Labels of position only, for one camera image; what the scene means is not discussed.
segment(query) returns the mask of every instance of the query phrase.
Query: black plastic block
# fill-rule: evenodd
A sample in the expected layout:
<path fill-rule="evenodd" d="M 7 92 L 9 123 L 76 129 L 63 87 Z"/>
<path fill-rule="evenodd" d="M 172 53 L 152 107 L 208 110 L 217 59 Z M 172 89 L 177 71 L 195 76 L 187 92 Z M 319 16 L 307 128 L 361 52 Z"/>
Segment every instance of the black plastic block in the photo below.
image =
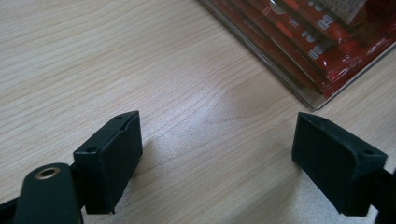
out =
<path fill-rule="evenodd" d="M 382 170 L 387 155 L 327 119 L 300 113 L 292 159 L 339 213 L 365 216 L 371 178 Z"/>
<path fill-rule="evenodd" d="M 82 223 L 67 164 L 48 164 L 25 177 L 13 223 Z"/>
<path fill-rule="evenodd" d="M 88 214 L 115 213 L 142 154 L 138 111 L 111 119 L 73 153 Z"/>

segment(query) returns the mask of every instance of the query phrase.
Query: black mount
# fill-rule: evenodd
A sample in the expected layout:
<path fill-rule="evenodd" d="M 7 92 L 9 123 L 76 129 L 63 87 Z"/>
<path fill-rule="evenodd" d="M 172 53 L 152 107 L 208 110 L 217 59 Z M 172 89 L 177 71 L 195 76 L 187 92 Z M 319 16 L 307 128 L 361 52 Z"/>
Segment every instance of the black mount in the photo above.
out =
<path fill-rule="evenodd" d="M 297 162 L 339 213 L 375 223 L 396 223 L 396 175 L 384 170 L 387 154 L 331 121 L 300 113 L 292 149 Z"/>
<path fill-rule="evenodd" d="M 0 223 L 83 223 L 87 214 L 115 206 L 143 154 L 139 112 L 111 119 L 74 153 L 75 163 L 53 163 L 25 177 L 20 198 L 0 205 Z"/>

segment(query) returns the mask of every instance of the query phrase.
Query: wood grain surface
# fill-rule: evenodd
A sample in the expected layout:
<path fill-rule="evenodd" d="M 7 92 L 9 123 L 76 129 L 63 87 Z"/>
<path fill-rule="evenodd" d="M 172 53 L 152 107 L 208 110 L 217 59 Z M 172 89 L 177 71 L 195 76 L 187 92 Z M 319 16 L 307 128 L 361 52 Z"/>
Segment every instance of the wood grain surface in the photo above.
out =
<path fill-rule="evenodd" d="M 309 111 L 194 0 L 0 1 L 0 203 L 38 166 L 139 110 L 144 155 L 86 223 L 373 223 L 337 214 L 290 158 L 297 113 L 396 162 L 396 51 Z"/>

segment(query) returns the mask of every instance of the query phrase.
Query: clear plastic case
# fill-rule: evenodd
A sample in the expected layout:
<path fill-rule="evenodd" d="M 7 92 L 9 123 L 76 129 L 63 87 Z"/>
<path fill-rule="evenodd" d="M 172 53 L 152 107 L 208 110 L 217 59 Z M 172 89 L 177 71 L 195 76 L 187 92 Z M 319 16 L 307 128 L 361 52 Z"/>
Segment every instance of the clear plastic case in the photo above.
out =
<path fill-rule="evenodd" d="M 320 109 L 396 40 L 394 0 L 200 0 Z"/>

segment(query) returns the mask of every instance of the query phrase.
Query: clamp jaw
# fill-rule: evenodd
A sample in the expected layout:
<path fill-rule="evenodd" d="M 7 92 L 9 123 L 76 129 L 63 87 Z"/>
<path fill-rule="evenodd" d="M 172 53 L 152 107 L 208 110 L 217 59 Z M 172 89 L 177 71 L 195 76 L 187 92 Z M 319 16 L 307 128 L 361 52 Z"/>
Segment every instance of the clamp jaw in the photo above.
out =
<path fill-rule="evenodd" d="M 396 223 L 396 175 L 383 167 L 387 154 L 331 121 L 300 113 L 292 149 L 299 164 L 339 213 Z"/>
<path fill-rule="evenodd" d="M 139 112 L 118 115 L 74 153 L 25 177 L 20 198 L 0 205 L 0 223 L 83 223 L 87 214 L 115 213 L 143 154 Z"/>

